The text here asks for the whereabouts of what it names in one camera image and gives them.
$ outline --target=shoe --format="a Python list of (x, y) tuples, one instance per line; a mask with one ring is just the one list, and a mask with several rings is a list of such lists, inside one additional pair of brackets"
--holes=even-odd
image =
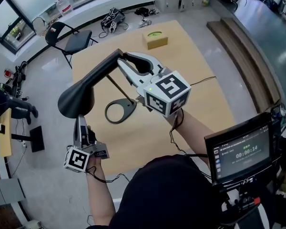
[(35, 108), (35, 106), (33, 106), (32, 114), (36, 119), (38, 118), (38, 110)]
[(26, 117), (26, 119), (27, 119), (28, 125), (30, 125), (30, 124), (32, 123), (32, 120), (31, 120), (30, 114), (29, 114), (29, 116), (28, 116), (28, 117)]

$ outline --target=monitor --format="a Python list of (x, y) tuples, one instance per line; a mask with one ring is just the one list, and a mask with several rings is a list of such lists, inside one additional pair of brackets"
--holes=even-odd
[(260, 114), (205, 137), (213, 185), (235, 183), (271, 163), (272, 128), (269, 113)]

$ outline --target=computer screen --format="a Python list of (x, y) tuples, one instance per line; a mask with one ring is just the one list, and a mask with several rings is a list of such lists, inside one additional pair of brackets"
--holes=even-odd
[(214, 148), (217, 179), (246, 170), (270, 157), (269, 130), (263, 126)]

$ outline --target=chair seat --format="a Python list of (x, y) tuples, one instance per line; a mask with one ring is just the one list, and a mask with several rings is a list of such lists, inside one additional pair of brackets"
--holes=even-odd
[(81, 31), (80, 33), (72, 34), (67, 42), (65, 51), (76, 53), (87, 48), (91, 35), (92, 31)]

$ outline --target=white cube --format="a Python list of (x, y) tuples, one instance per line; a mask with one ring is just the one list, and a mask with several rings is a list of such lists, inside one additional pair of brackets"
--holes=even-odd
[(145, 105), (168, 117), (186, 104), (191, 86), (174, 71), (152, 82), (143, 90)]
[(90, 154), (72, 146), (66, 154), (63, 167), (78, 173), (84, 172), (86, 171), (89, 156)]

